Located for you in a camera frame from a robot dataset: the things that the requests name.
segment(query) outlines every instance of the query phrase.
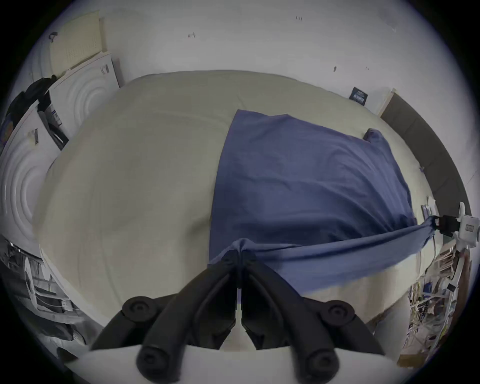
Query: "sticker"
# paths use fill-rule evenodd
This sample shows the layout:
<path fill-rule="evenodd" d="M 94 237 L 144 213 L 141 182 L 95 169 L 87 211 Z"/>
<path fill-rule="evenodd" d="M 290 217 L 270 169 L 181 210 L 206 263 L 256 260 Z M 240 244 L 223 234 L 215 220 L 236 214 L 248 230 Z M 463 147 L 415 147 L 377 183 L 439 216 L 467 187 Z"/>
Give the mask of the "sticker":
<path fill-rule="evenodd" d="M 38 128 L 27 132 L 27 137 L 30 138 L 35 145 L 38 145 Z"/>
<path fill-rule="evenodd" d="M 359 104 L 365 105 L 365 102 L 367 101 L 367 96 L 368 95 L 365 92 L 359 90 L 357 87 L 353 87 L 353 91 L 349 99 L 356 101 Z"/>
<path fill-rule="evenodd" d="M 100 70 L 102 71 L 102 73 L 105 75 L 107 73 L 110 73 L 110 70 L 108 69 L 108 64 L 105 64 L 105 65 L 102 65 L 100 67 Z"/>

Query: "robotic arm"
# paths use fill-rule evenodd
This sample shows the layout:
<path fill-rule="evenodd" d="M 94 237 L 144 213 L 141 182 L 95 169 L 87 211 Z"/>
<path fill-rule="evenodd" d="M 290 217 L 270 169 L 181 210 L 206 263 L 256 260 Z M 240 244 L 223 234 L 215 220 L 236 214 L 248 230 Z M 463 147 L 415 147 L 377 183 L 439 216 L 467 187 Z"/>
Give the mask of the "robotic arm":
<path fill-rule="evenodd" d="M 219 350 L 241 323 L 256 351 Z M 178 294 L 126 301 L 91 351 L 66 364 L 97 383 L 402 382 L 353 308 L 301 297 L 250 252 L 228 252 Z"/>

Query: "mattress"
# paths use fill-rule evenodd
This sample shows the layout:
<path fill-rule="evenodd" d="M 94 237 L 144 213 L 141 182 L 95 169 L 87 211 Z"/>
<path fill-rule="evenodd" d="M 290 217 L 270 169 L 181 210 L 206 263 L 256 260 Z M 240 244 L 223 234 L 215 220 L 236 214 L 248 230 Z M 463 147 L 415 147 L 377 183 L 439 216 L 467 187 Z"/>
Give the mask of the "mattress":
<path fill-rule="evenodd" d="M 319 87 L 263 73 L 175 72 L 138 78 L 80 127 L 47 174 L 34 214 L 41 253 L 71 300 L 101 325 L 133 296 L 178 292 L 208 263 L 218 161 L 238 109 L 289 114 L 356 137 L 379 130 L 412 207 L 432 191 L 405 142 L 363 106 Z M 440 249 L 374 276 L 310 292 L 345 300 L 363 321 L 391 306 Z"/>

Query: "beige bed sheet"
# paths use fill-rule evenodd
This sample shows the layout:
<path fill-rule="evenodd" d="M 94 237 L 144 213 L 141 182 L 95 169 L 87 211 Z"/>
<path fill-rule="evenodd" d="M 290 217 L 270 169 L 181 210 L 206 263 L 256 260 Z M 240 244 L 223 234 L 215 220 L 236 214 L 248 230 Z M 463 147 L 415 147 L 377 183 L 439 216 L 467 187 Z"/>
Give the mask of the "beige bed sheet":
<path fill-rule="evenodd" d="M 262 73 L 144 76 L 83 123 L 48 172 L 34 215 L 46 263 L 73 302 L 101 325 L 130 297 L 176 293 L 206 267 L 216 170 L 237 109 L 288 113 L 356 137 L 378 129 L 423 221 L 420 205 L 432 192 L 418 161 L 361 105 Z M 308 296 L 348 301 L 368 321 L 406 292 L 434 253 L 430 241 L 381 273 Z"/>

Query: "white surface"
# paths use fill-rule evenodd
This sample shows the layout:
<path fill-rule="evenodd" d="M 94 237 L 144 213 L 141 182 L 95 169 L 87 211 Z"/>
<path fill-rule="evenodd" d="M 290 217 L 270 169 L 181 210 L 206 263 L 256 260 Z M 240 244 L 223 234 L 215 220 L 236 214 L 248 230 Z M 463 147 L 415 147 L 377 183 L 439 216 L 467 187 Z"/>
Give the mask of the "white surface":
<path fill-rule="evenodd" d="M 67 71 L 48 90 L 63 133 L 74 137 L 82 122 L 118 89 L 110 54 L 99 53 Z"/>
<path fill-rule="evenodd" d="M 120 86 L 150 73 L 266 72 L 344 97 L 356 86 L 369 95 L 366 107 L 373 113 L 395 88 L 445 145 L 472 215 L 480 216 L 480 130 L 473 97 L 451 52 L 405 2 L 78 0 L 32 48 L 3 104 L 3 116 L 20 91 L 52 75 L 48 35 L 96 10 Z M 475 276 L 480 248 L 471 258 Z"/>
<path fill-rule="evenodd" d="M 133 296 L 177 293 L 206 268 L 218 160 L 237 109 L 288 113 L 363 137 L 382 132 L 419 222 L 431 194 L 405 142 L 359 104 L 253 72 L 178 72 L 129 83 L 87 119 L 48 173 L 35 212 L 60 286 L 105 325 Z M 399 299 L 434 257 L 432 241 L 387 270 L 308 295 L 349 302 L 364 321 Z"/>
<path fill-rule="evenodd" d="M 50 62 L 57 76 L 102 50 L 98 11 L 77 17 L 56 32 L 50 44 Z"/>
<path fill-rule="evenodd" d="M 149 384 L 138 372 L 140 346 L 91 351 L 67 366 L 91 384 Z M 335 349 L 340 368 L 329 384 L 394 384 L 404 382 L 411 370 L 388 358 Z M 290 347 L 248 352 L 226 352 L 187 345 L 178 383 L 298 383 Z"/>
<path fill-rule="evenodd" d="M 37 105 L 24 114 L 0 156 L 0 229 L 7 240 L 40 257 L 32 216 L 45 174 L 60 150 L 43 125 Z"/>

